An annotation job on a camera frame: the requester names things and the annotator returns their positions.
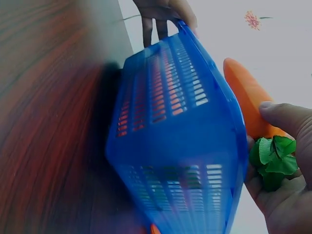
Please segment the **orange plastic piece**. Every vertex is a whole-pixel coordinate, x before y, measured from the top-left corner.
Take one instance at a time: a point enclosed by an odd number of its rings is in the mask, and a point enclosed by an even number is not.
[[[224,77],[234,92],[245,120],[247,134],[253,139],[272,138],[275,135],[286,136],[279,128],[266,122],[260,114],[259,106],[263,101],[273,101],[270,95],[259,85],[250,72],[234,59],[223,62]]]
[[[151,225],[151,233],[152,234],[161,234],[155,224]]]

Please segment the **wooden surface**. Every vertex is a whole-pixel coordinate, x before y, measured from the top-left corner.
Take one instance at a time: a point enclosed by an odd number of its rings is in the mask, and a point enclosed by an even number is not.
[[[1,234],[140,232],[103,156],[119,19],[117,0],[0,1]]]

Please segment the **green leaves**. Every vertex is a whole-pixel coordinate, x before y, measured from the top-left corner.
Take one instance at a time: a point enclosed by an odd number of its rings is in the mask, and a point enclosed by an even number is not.
[[[284,175],[292,175],[298,170],[296,158],[287,155],[283,158],[274,158],[266,167],[266,172],[277,172]]]
[[[259,143],[259,156],[263,165],[269,163],[273,159],[273,153],[271,152],[271,144],[273,139],[260,139]]]
[[[249,160],[262,176],[266,191],[276,191],[286,175],[293,175],[298,170],[296,158],[291,155],[295,150],[296,141],[282,136],[260,138],[255,143]]]
[[[289,155],[296,150],[296,141],[287,137],[274,136],[273,137],[276,151],[280,157]]]

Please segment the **pink flower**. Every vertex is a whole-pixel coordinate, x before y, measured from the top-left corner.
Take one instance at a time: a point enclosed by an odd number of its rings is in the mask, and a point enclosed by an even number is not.
[[[253,15],[252,11],[247,11],[245,20],[251,28],[260,30],[260,21],[258,20],[257,16]]]

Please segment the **blue plastic basket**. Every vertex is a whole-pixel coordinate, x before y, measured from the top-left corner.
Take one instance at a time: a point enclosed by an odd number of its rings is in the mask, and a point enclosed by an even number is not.
[[[227,234],[247,168],[237,100],[183,22],[124,64],[106,148],[162,234]]]

